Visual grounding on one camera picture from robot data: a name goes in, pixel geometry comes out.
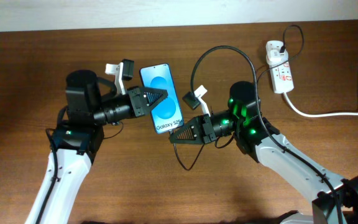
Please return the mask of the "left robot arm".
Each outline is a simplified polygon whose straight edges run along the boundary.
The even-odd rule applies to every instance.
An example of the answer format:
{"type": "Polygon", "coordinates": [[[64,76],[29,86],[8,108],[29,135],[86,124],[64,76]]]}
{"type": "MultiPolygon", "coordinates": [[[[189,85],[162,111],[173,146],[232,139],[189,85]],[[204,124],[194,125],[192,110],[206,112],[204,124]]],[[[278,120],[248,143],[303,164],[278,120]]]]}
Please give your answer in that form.
{"type": "Polygon", "coordinates": [[[104,125],[150,114],[168,96],[166,90],[144,86],[120,95],[113,82],[91,70],[71,72],[66,82],[68,104],[56,128],[45,131],[51,152],[27,223],[66,223],[104,139],[104,125]]]}

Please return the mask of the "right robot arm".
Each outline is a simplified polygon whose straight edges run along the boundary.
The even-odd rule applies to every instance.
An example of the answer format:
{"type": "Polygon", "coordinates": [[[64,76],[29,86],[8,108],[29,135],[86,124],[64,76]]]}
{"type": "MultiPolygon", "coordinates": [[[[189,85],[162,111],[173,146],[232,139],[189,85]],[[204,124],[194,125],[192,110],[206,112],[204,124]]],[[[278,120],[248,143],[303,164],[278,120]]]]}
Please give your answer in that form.
{"type": "Polygon", "coordinates": [[[290,211],[278,223],[358,223],[358,176],[345,179],[299,151],[260,114],[260,99],[250,82],[229,90],[228,109],[192,118],[170,133],[172,144],[217,142],[232,136],[243,154],[272,169],[312,205],[312,214],[290,211]]]}

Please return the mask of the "blue Galaxy smartphone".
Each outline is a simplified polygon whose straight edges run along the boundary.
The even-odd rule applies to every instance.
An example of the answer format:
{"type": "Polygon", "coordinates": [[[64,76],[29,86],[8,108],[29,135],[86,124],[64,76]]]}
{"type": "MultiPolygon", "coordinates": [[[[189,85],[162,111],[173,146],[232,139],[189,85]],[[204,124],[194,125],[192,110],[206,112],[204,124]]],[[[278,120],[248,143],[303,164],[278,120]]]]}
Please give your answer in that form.
{"type": "Polygon", "coordinates": [[[183,126],[183,115],[169,64],[144,67],[139,73],[145,87],[166,90],[168,93],[151,112],[155,132],[162,134],[183,126]]]}

